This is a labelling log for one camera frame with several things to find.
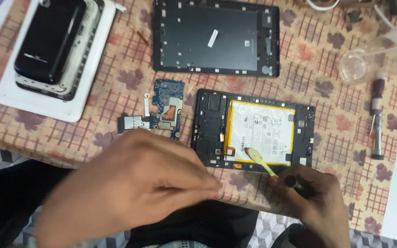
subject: smartphone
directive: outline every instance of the smartphone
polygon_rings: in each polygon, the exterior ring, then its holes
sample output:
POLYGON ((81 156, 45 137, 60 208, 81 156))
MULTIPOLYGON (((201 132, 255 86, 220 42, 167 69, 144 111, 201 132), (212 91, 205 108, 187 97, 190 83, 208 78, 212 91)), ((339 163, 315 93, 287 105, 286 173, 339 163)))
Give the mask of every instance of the smartphone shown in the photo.
POLYGON ((39 4, 14 63, 26 78, 55 85, 79 31, 84 0, 50 0, 39 4))

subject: screwdriver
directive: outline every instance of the screwdriver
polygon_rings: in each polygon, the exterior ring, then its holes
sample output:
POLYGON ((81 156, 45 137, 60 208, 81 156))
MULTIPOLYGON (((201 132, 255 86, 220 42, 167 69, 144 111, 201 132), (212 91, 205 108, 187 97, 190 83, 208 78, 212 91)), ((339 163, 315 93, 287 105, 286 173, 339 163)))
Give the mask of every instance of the screwdriver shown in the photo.
POLYGON ((374 140, 374 150, 371 155, 372 159, 384 160, 381 150, 381 134, 383 127, 383 111, 381 109, 381 103, 383 101, 383 91, 384 91, 385 80, 377 79, 373 81, 371 89, 371 109, 370 115, 373 115, 373 120, 371 122, 370 133, 372 133, 373 126, 376 126, 376 137, 374 140))

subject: yellow brush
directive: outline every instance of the yellow brush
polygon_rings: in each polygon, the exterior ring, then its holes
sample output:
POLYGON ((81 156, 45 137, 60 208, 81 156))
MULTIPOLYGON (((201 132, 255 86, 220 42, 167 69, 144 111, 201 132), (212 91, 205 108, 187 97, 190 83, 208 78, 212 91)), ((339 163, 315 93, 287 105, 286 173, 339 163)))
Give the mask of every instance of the yellow brush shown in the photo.
POLYGON ((253 148, 246 148, 245 149, 246 154, 249 156, 249 158, 252 159, 255 163, 262 165, 264 169, 269 173, 269 176, 271 177, 278 177, 271 169, 270 167, 266 164, 264 161, 262 155, 255 149, 253 148))

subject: person's right hand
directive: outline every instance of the person's right hand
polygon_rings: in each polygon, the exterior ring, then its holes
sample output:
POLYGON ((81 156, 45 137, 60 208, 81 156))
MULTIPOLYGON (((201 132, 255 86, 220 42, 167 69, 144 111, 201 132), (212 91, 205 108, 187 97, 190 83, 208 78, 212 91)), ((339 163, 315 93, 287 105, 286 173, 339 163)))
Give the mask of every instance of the person's right hand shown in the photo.
POLYGON ((349 220, 338 179, 303 165, 294 165, 269 182, 281 200, 288 204, 291 216, 300 219, 316 234, 326 248, 349 248, 349 220), (298 175, 315 191, 315 196, 305 199, 294 188, 284 184, 288 175, 298 175))

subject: tablecloth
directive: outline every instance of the tablecloth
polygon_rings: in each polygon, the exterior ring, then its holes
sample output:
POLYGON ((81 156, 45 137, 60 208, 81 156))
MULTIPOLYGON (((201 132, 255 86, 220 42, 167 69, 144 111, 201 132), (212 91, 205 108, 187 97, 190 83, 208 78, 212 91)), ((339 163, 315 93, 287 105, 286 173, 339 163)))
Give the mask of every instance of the tablecloth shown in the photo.
MULTIPOLYGON (((157 78, 185 82, 180 141, 187 145, 199 88, 311 104, 316 107, 313 168, 340 180, 351 228, 380 233, 397 151, 397 76, 386 80, 382 138, 385 160, 377 161, 370 158, 371 84, 345 84, 338 68, 345 52, 387 31, 372 9, 361 9, 363 20, 347 32, 344 16, 350 9, 318 12, 299 8, 290 0, 257 0, 255 3, 277 5, 281 10, 281 75, 270 79, 153 71, 152 47, 129 27, 133 23, 152 42, 152 2, 117 1, 128 8, 129 14, 115 15, 80 121, 63 122, 0 105, 0 148, 57 166, 83 166, 81 162, 102 152, 118 137, 118 116, 124 112, 144 114, 143 95, 154 95, 157 78)), ((28 5, 28 0, 15 0, 0 30, 0 79, 28 5)), ((397 18, 392 22, 397 25, 397 18)), ((209 171, 224 184, 222 201, 288 213, 267 187, 267 174, 215 168, 209 171)))

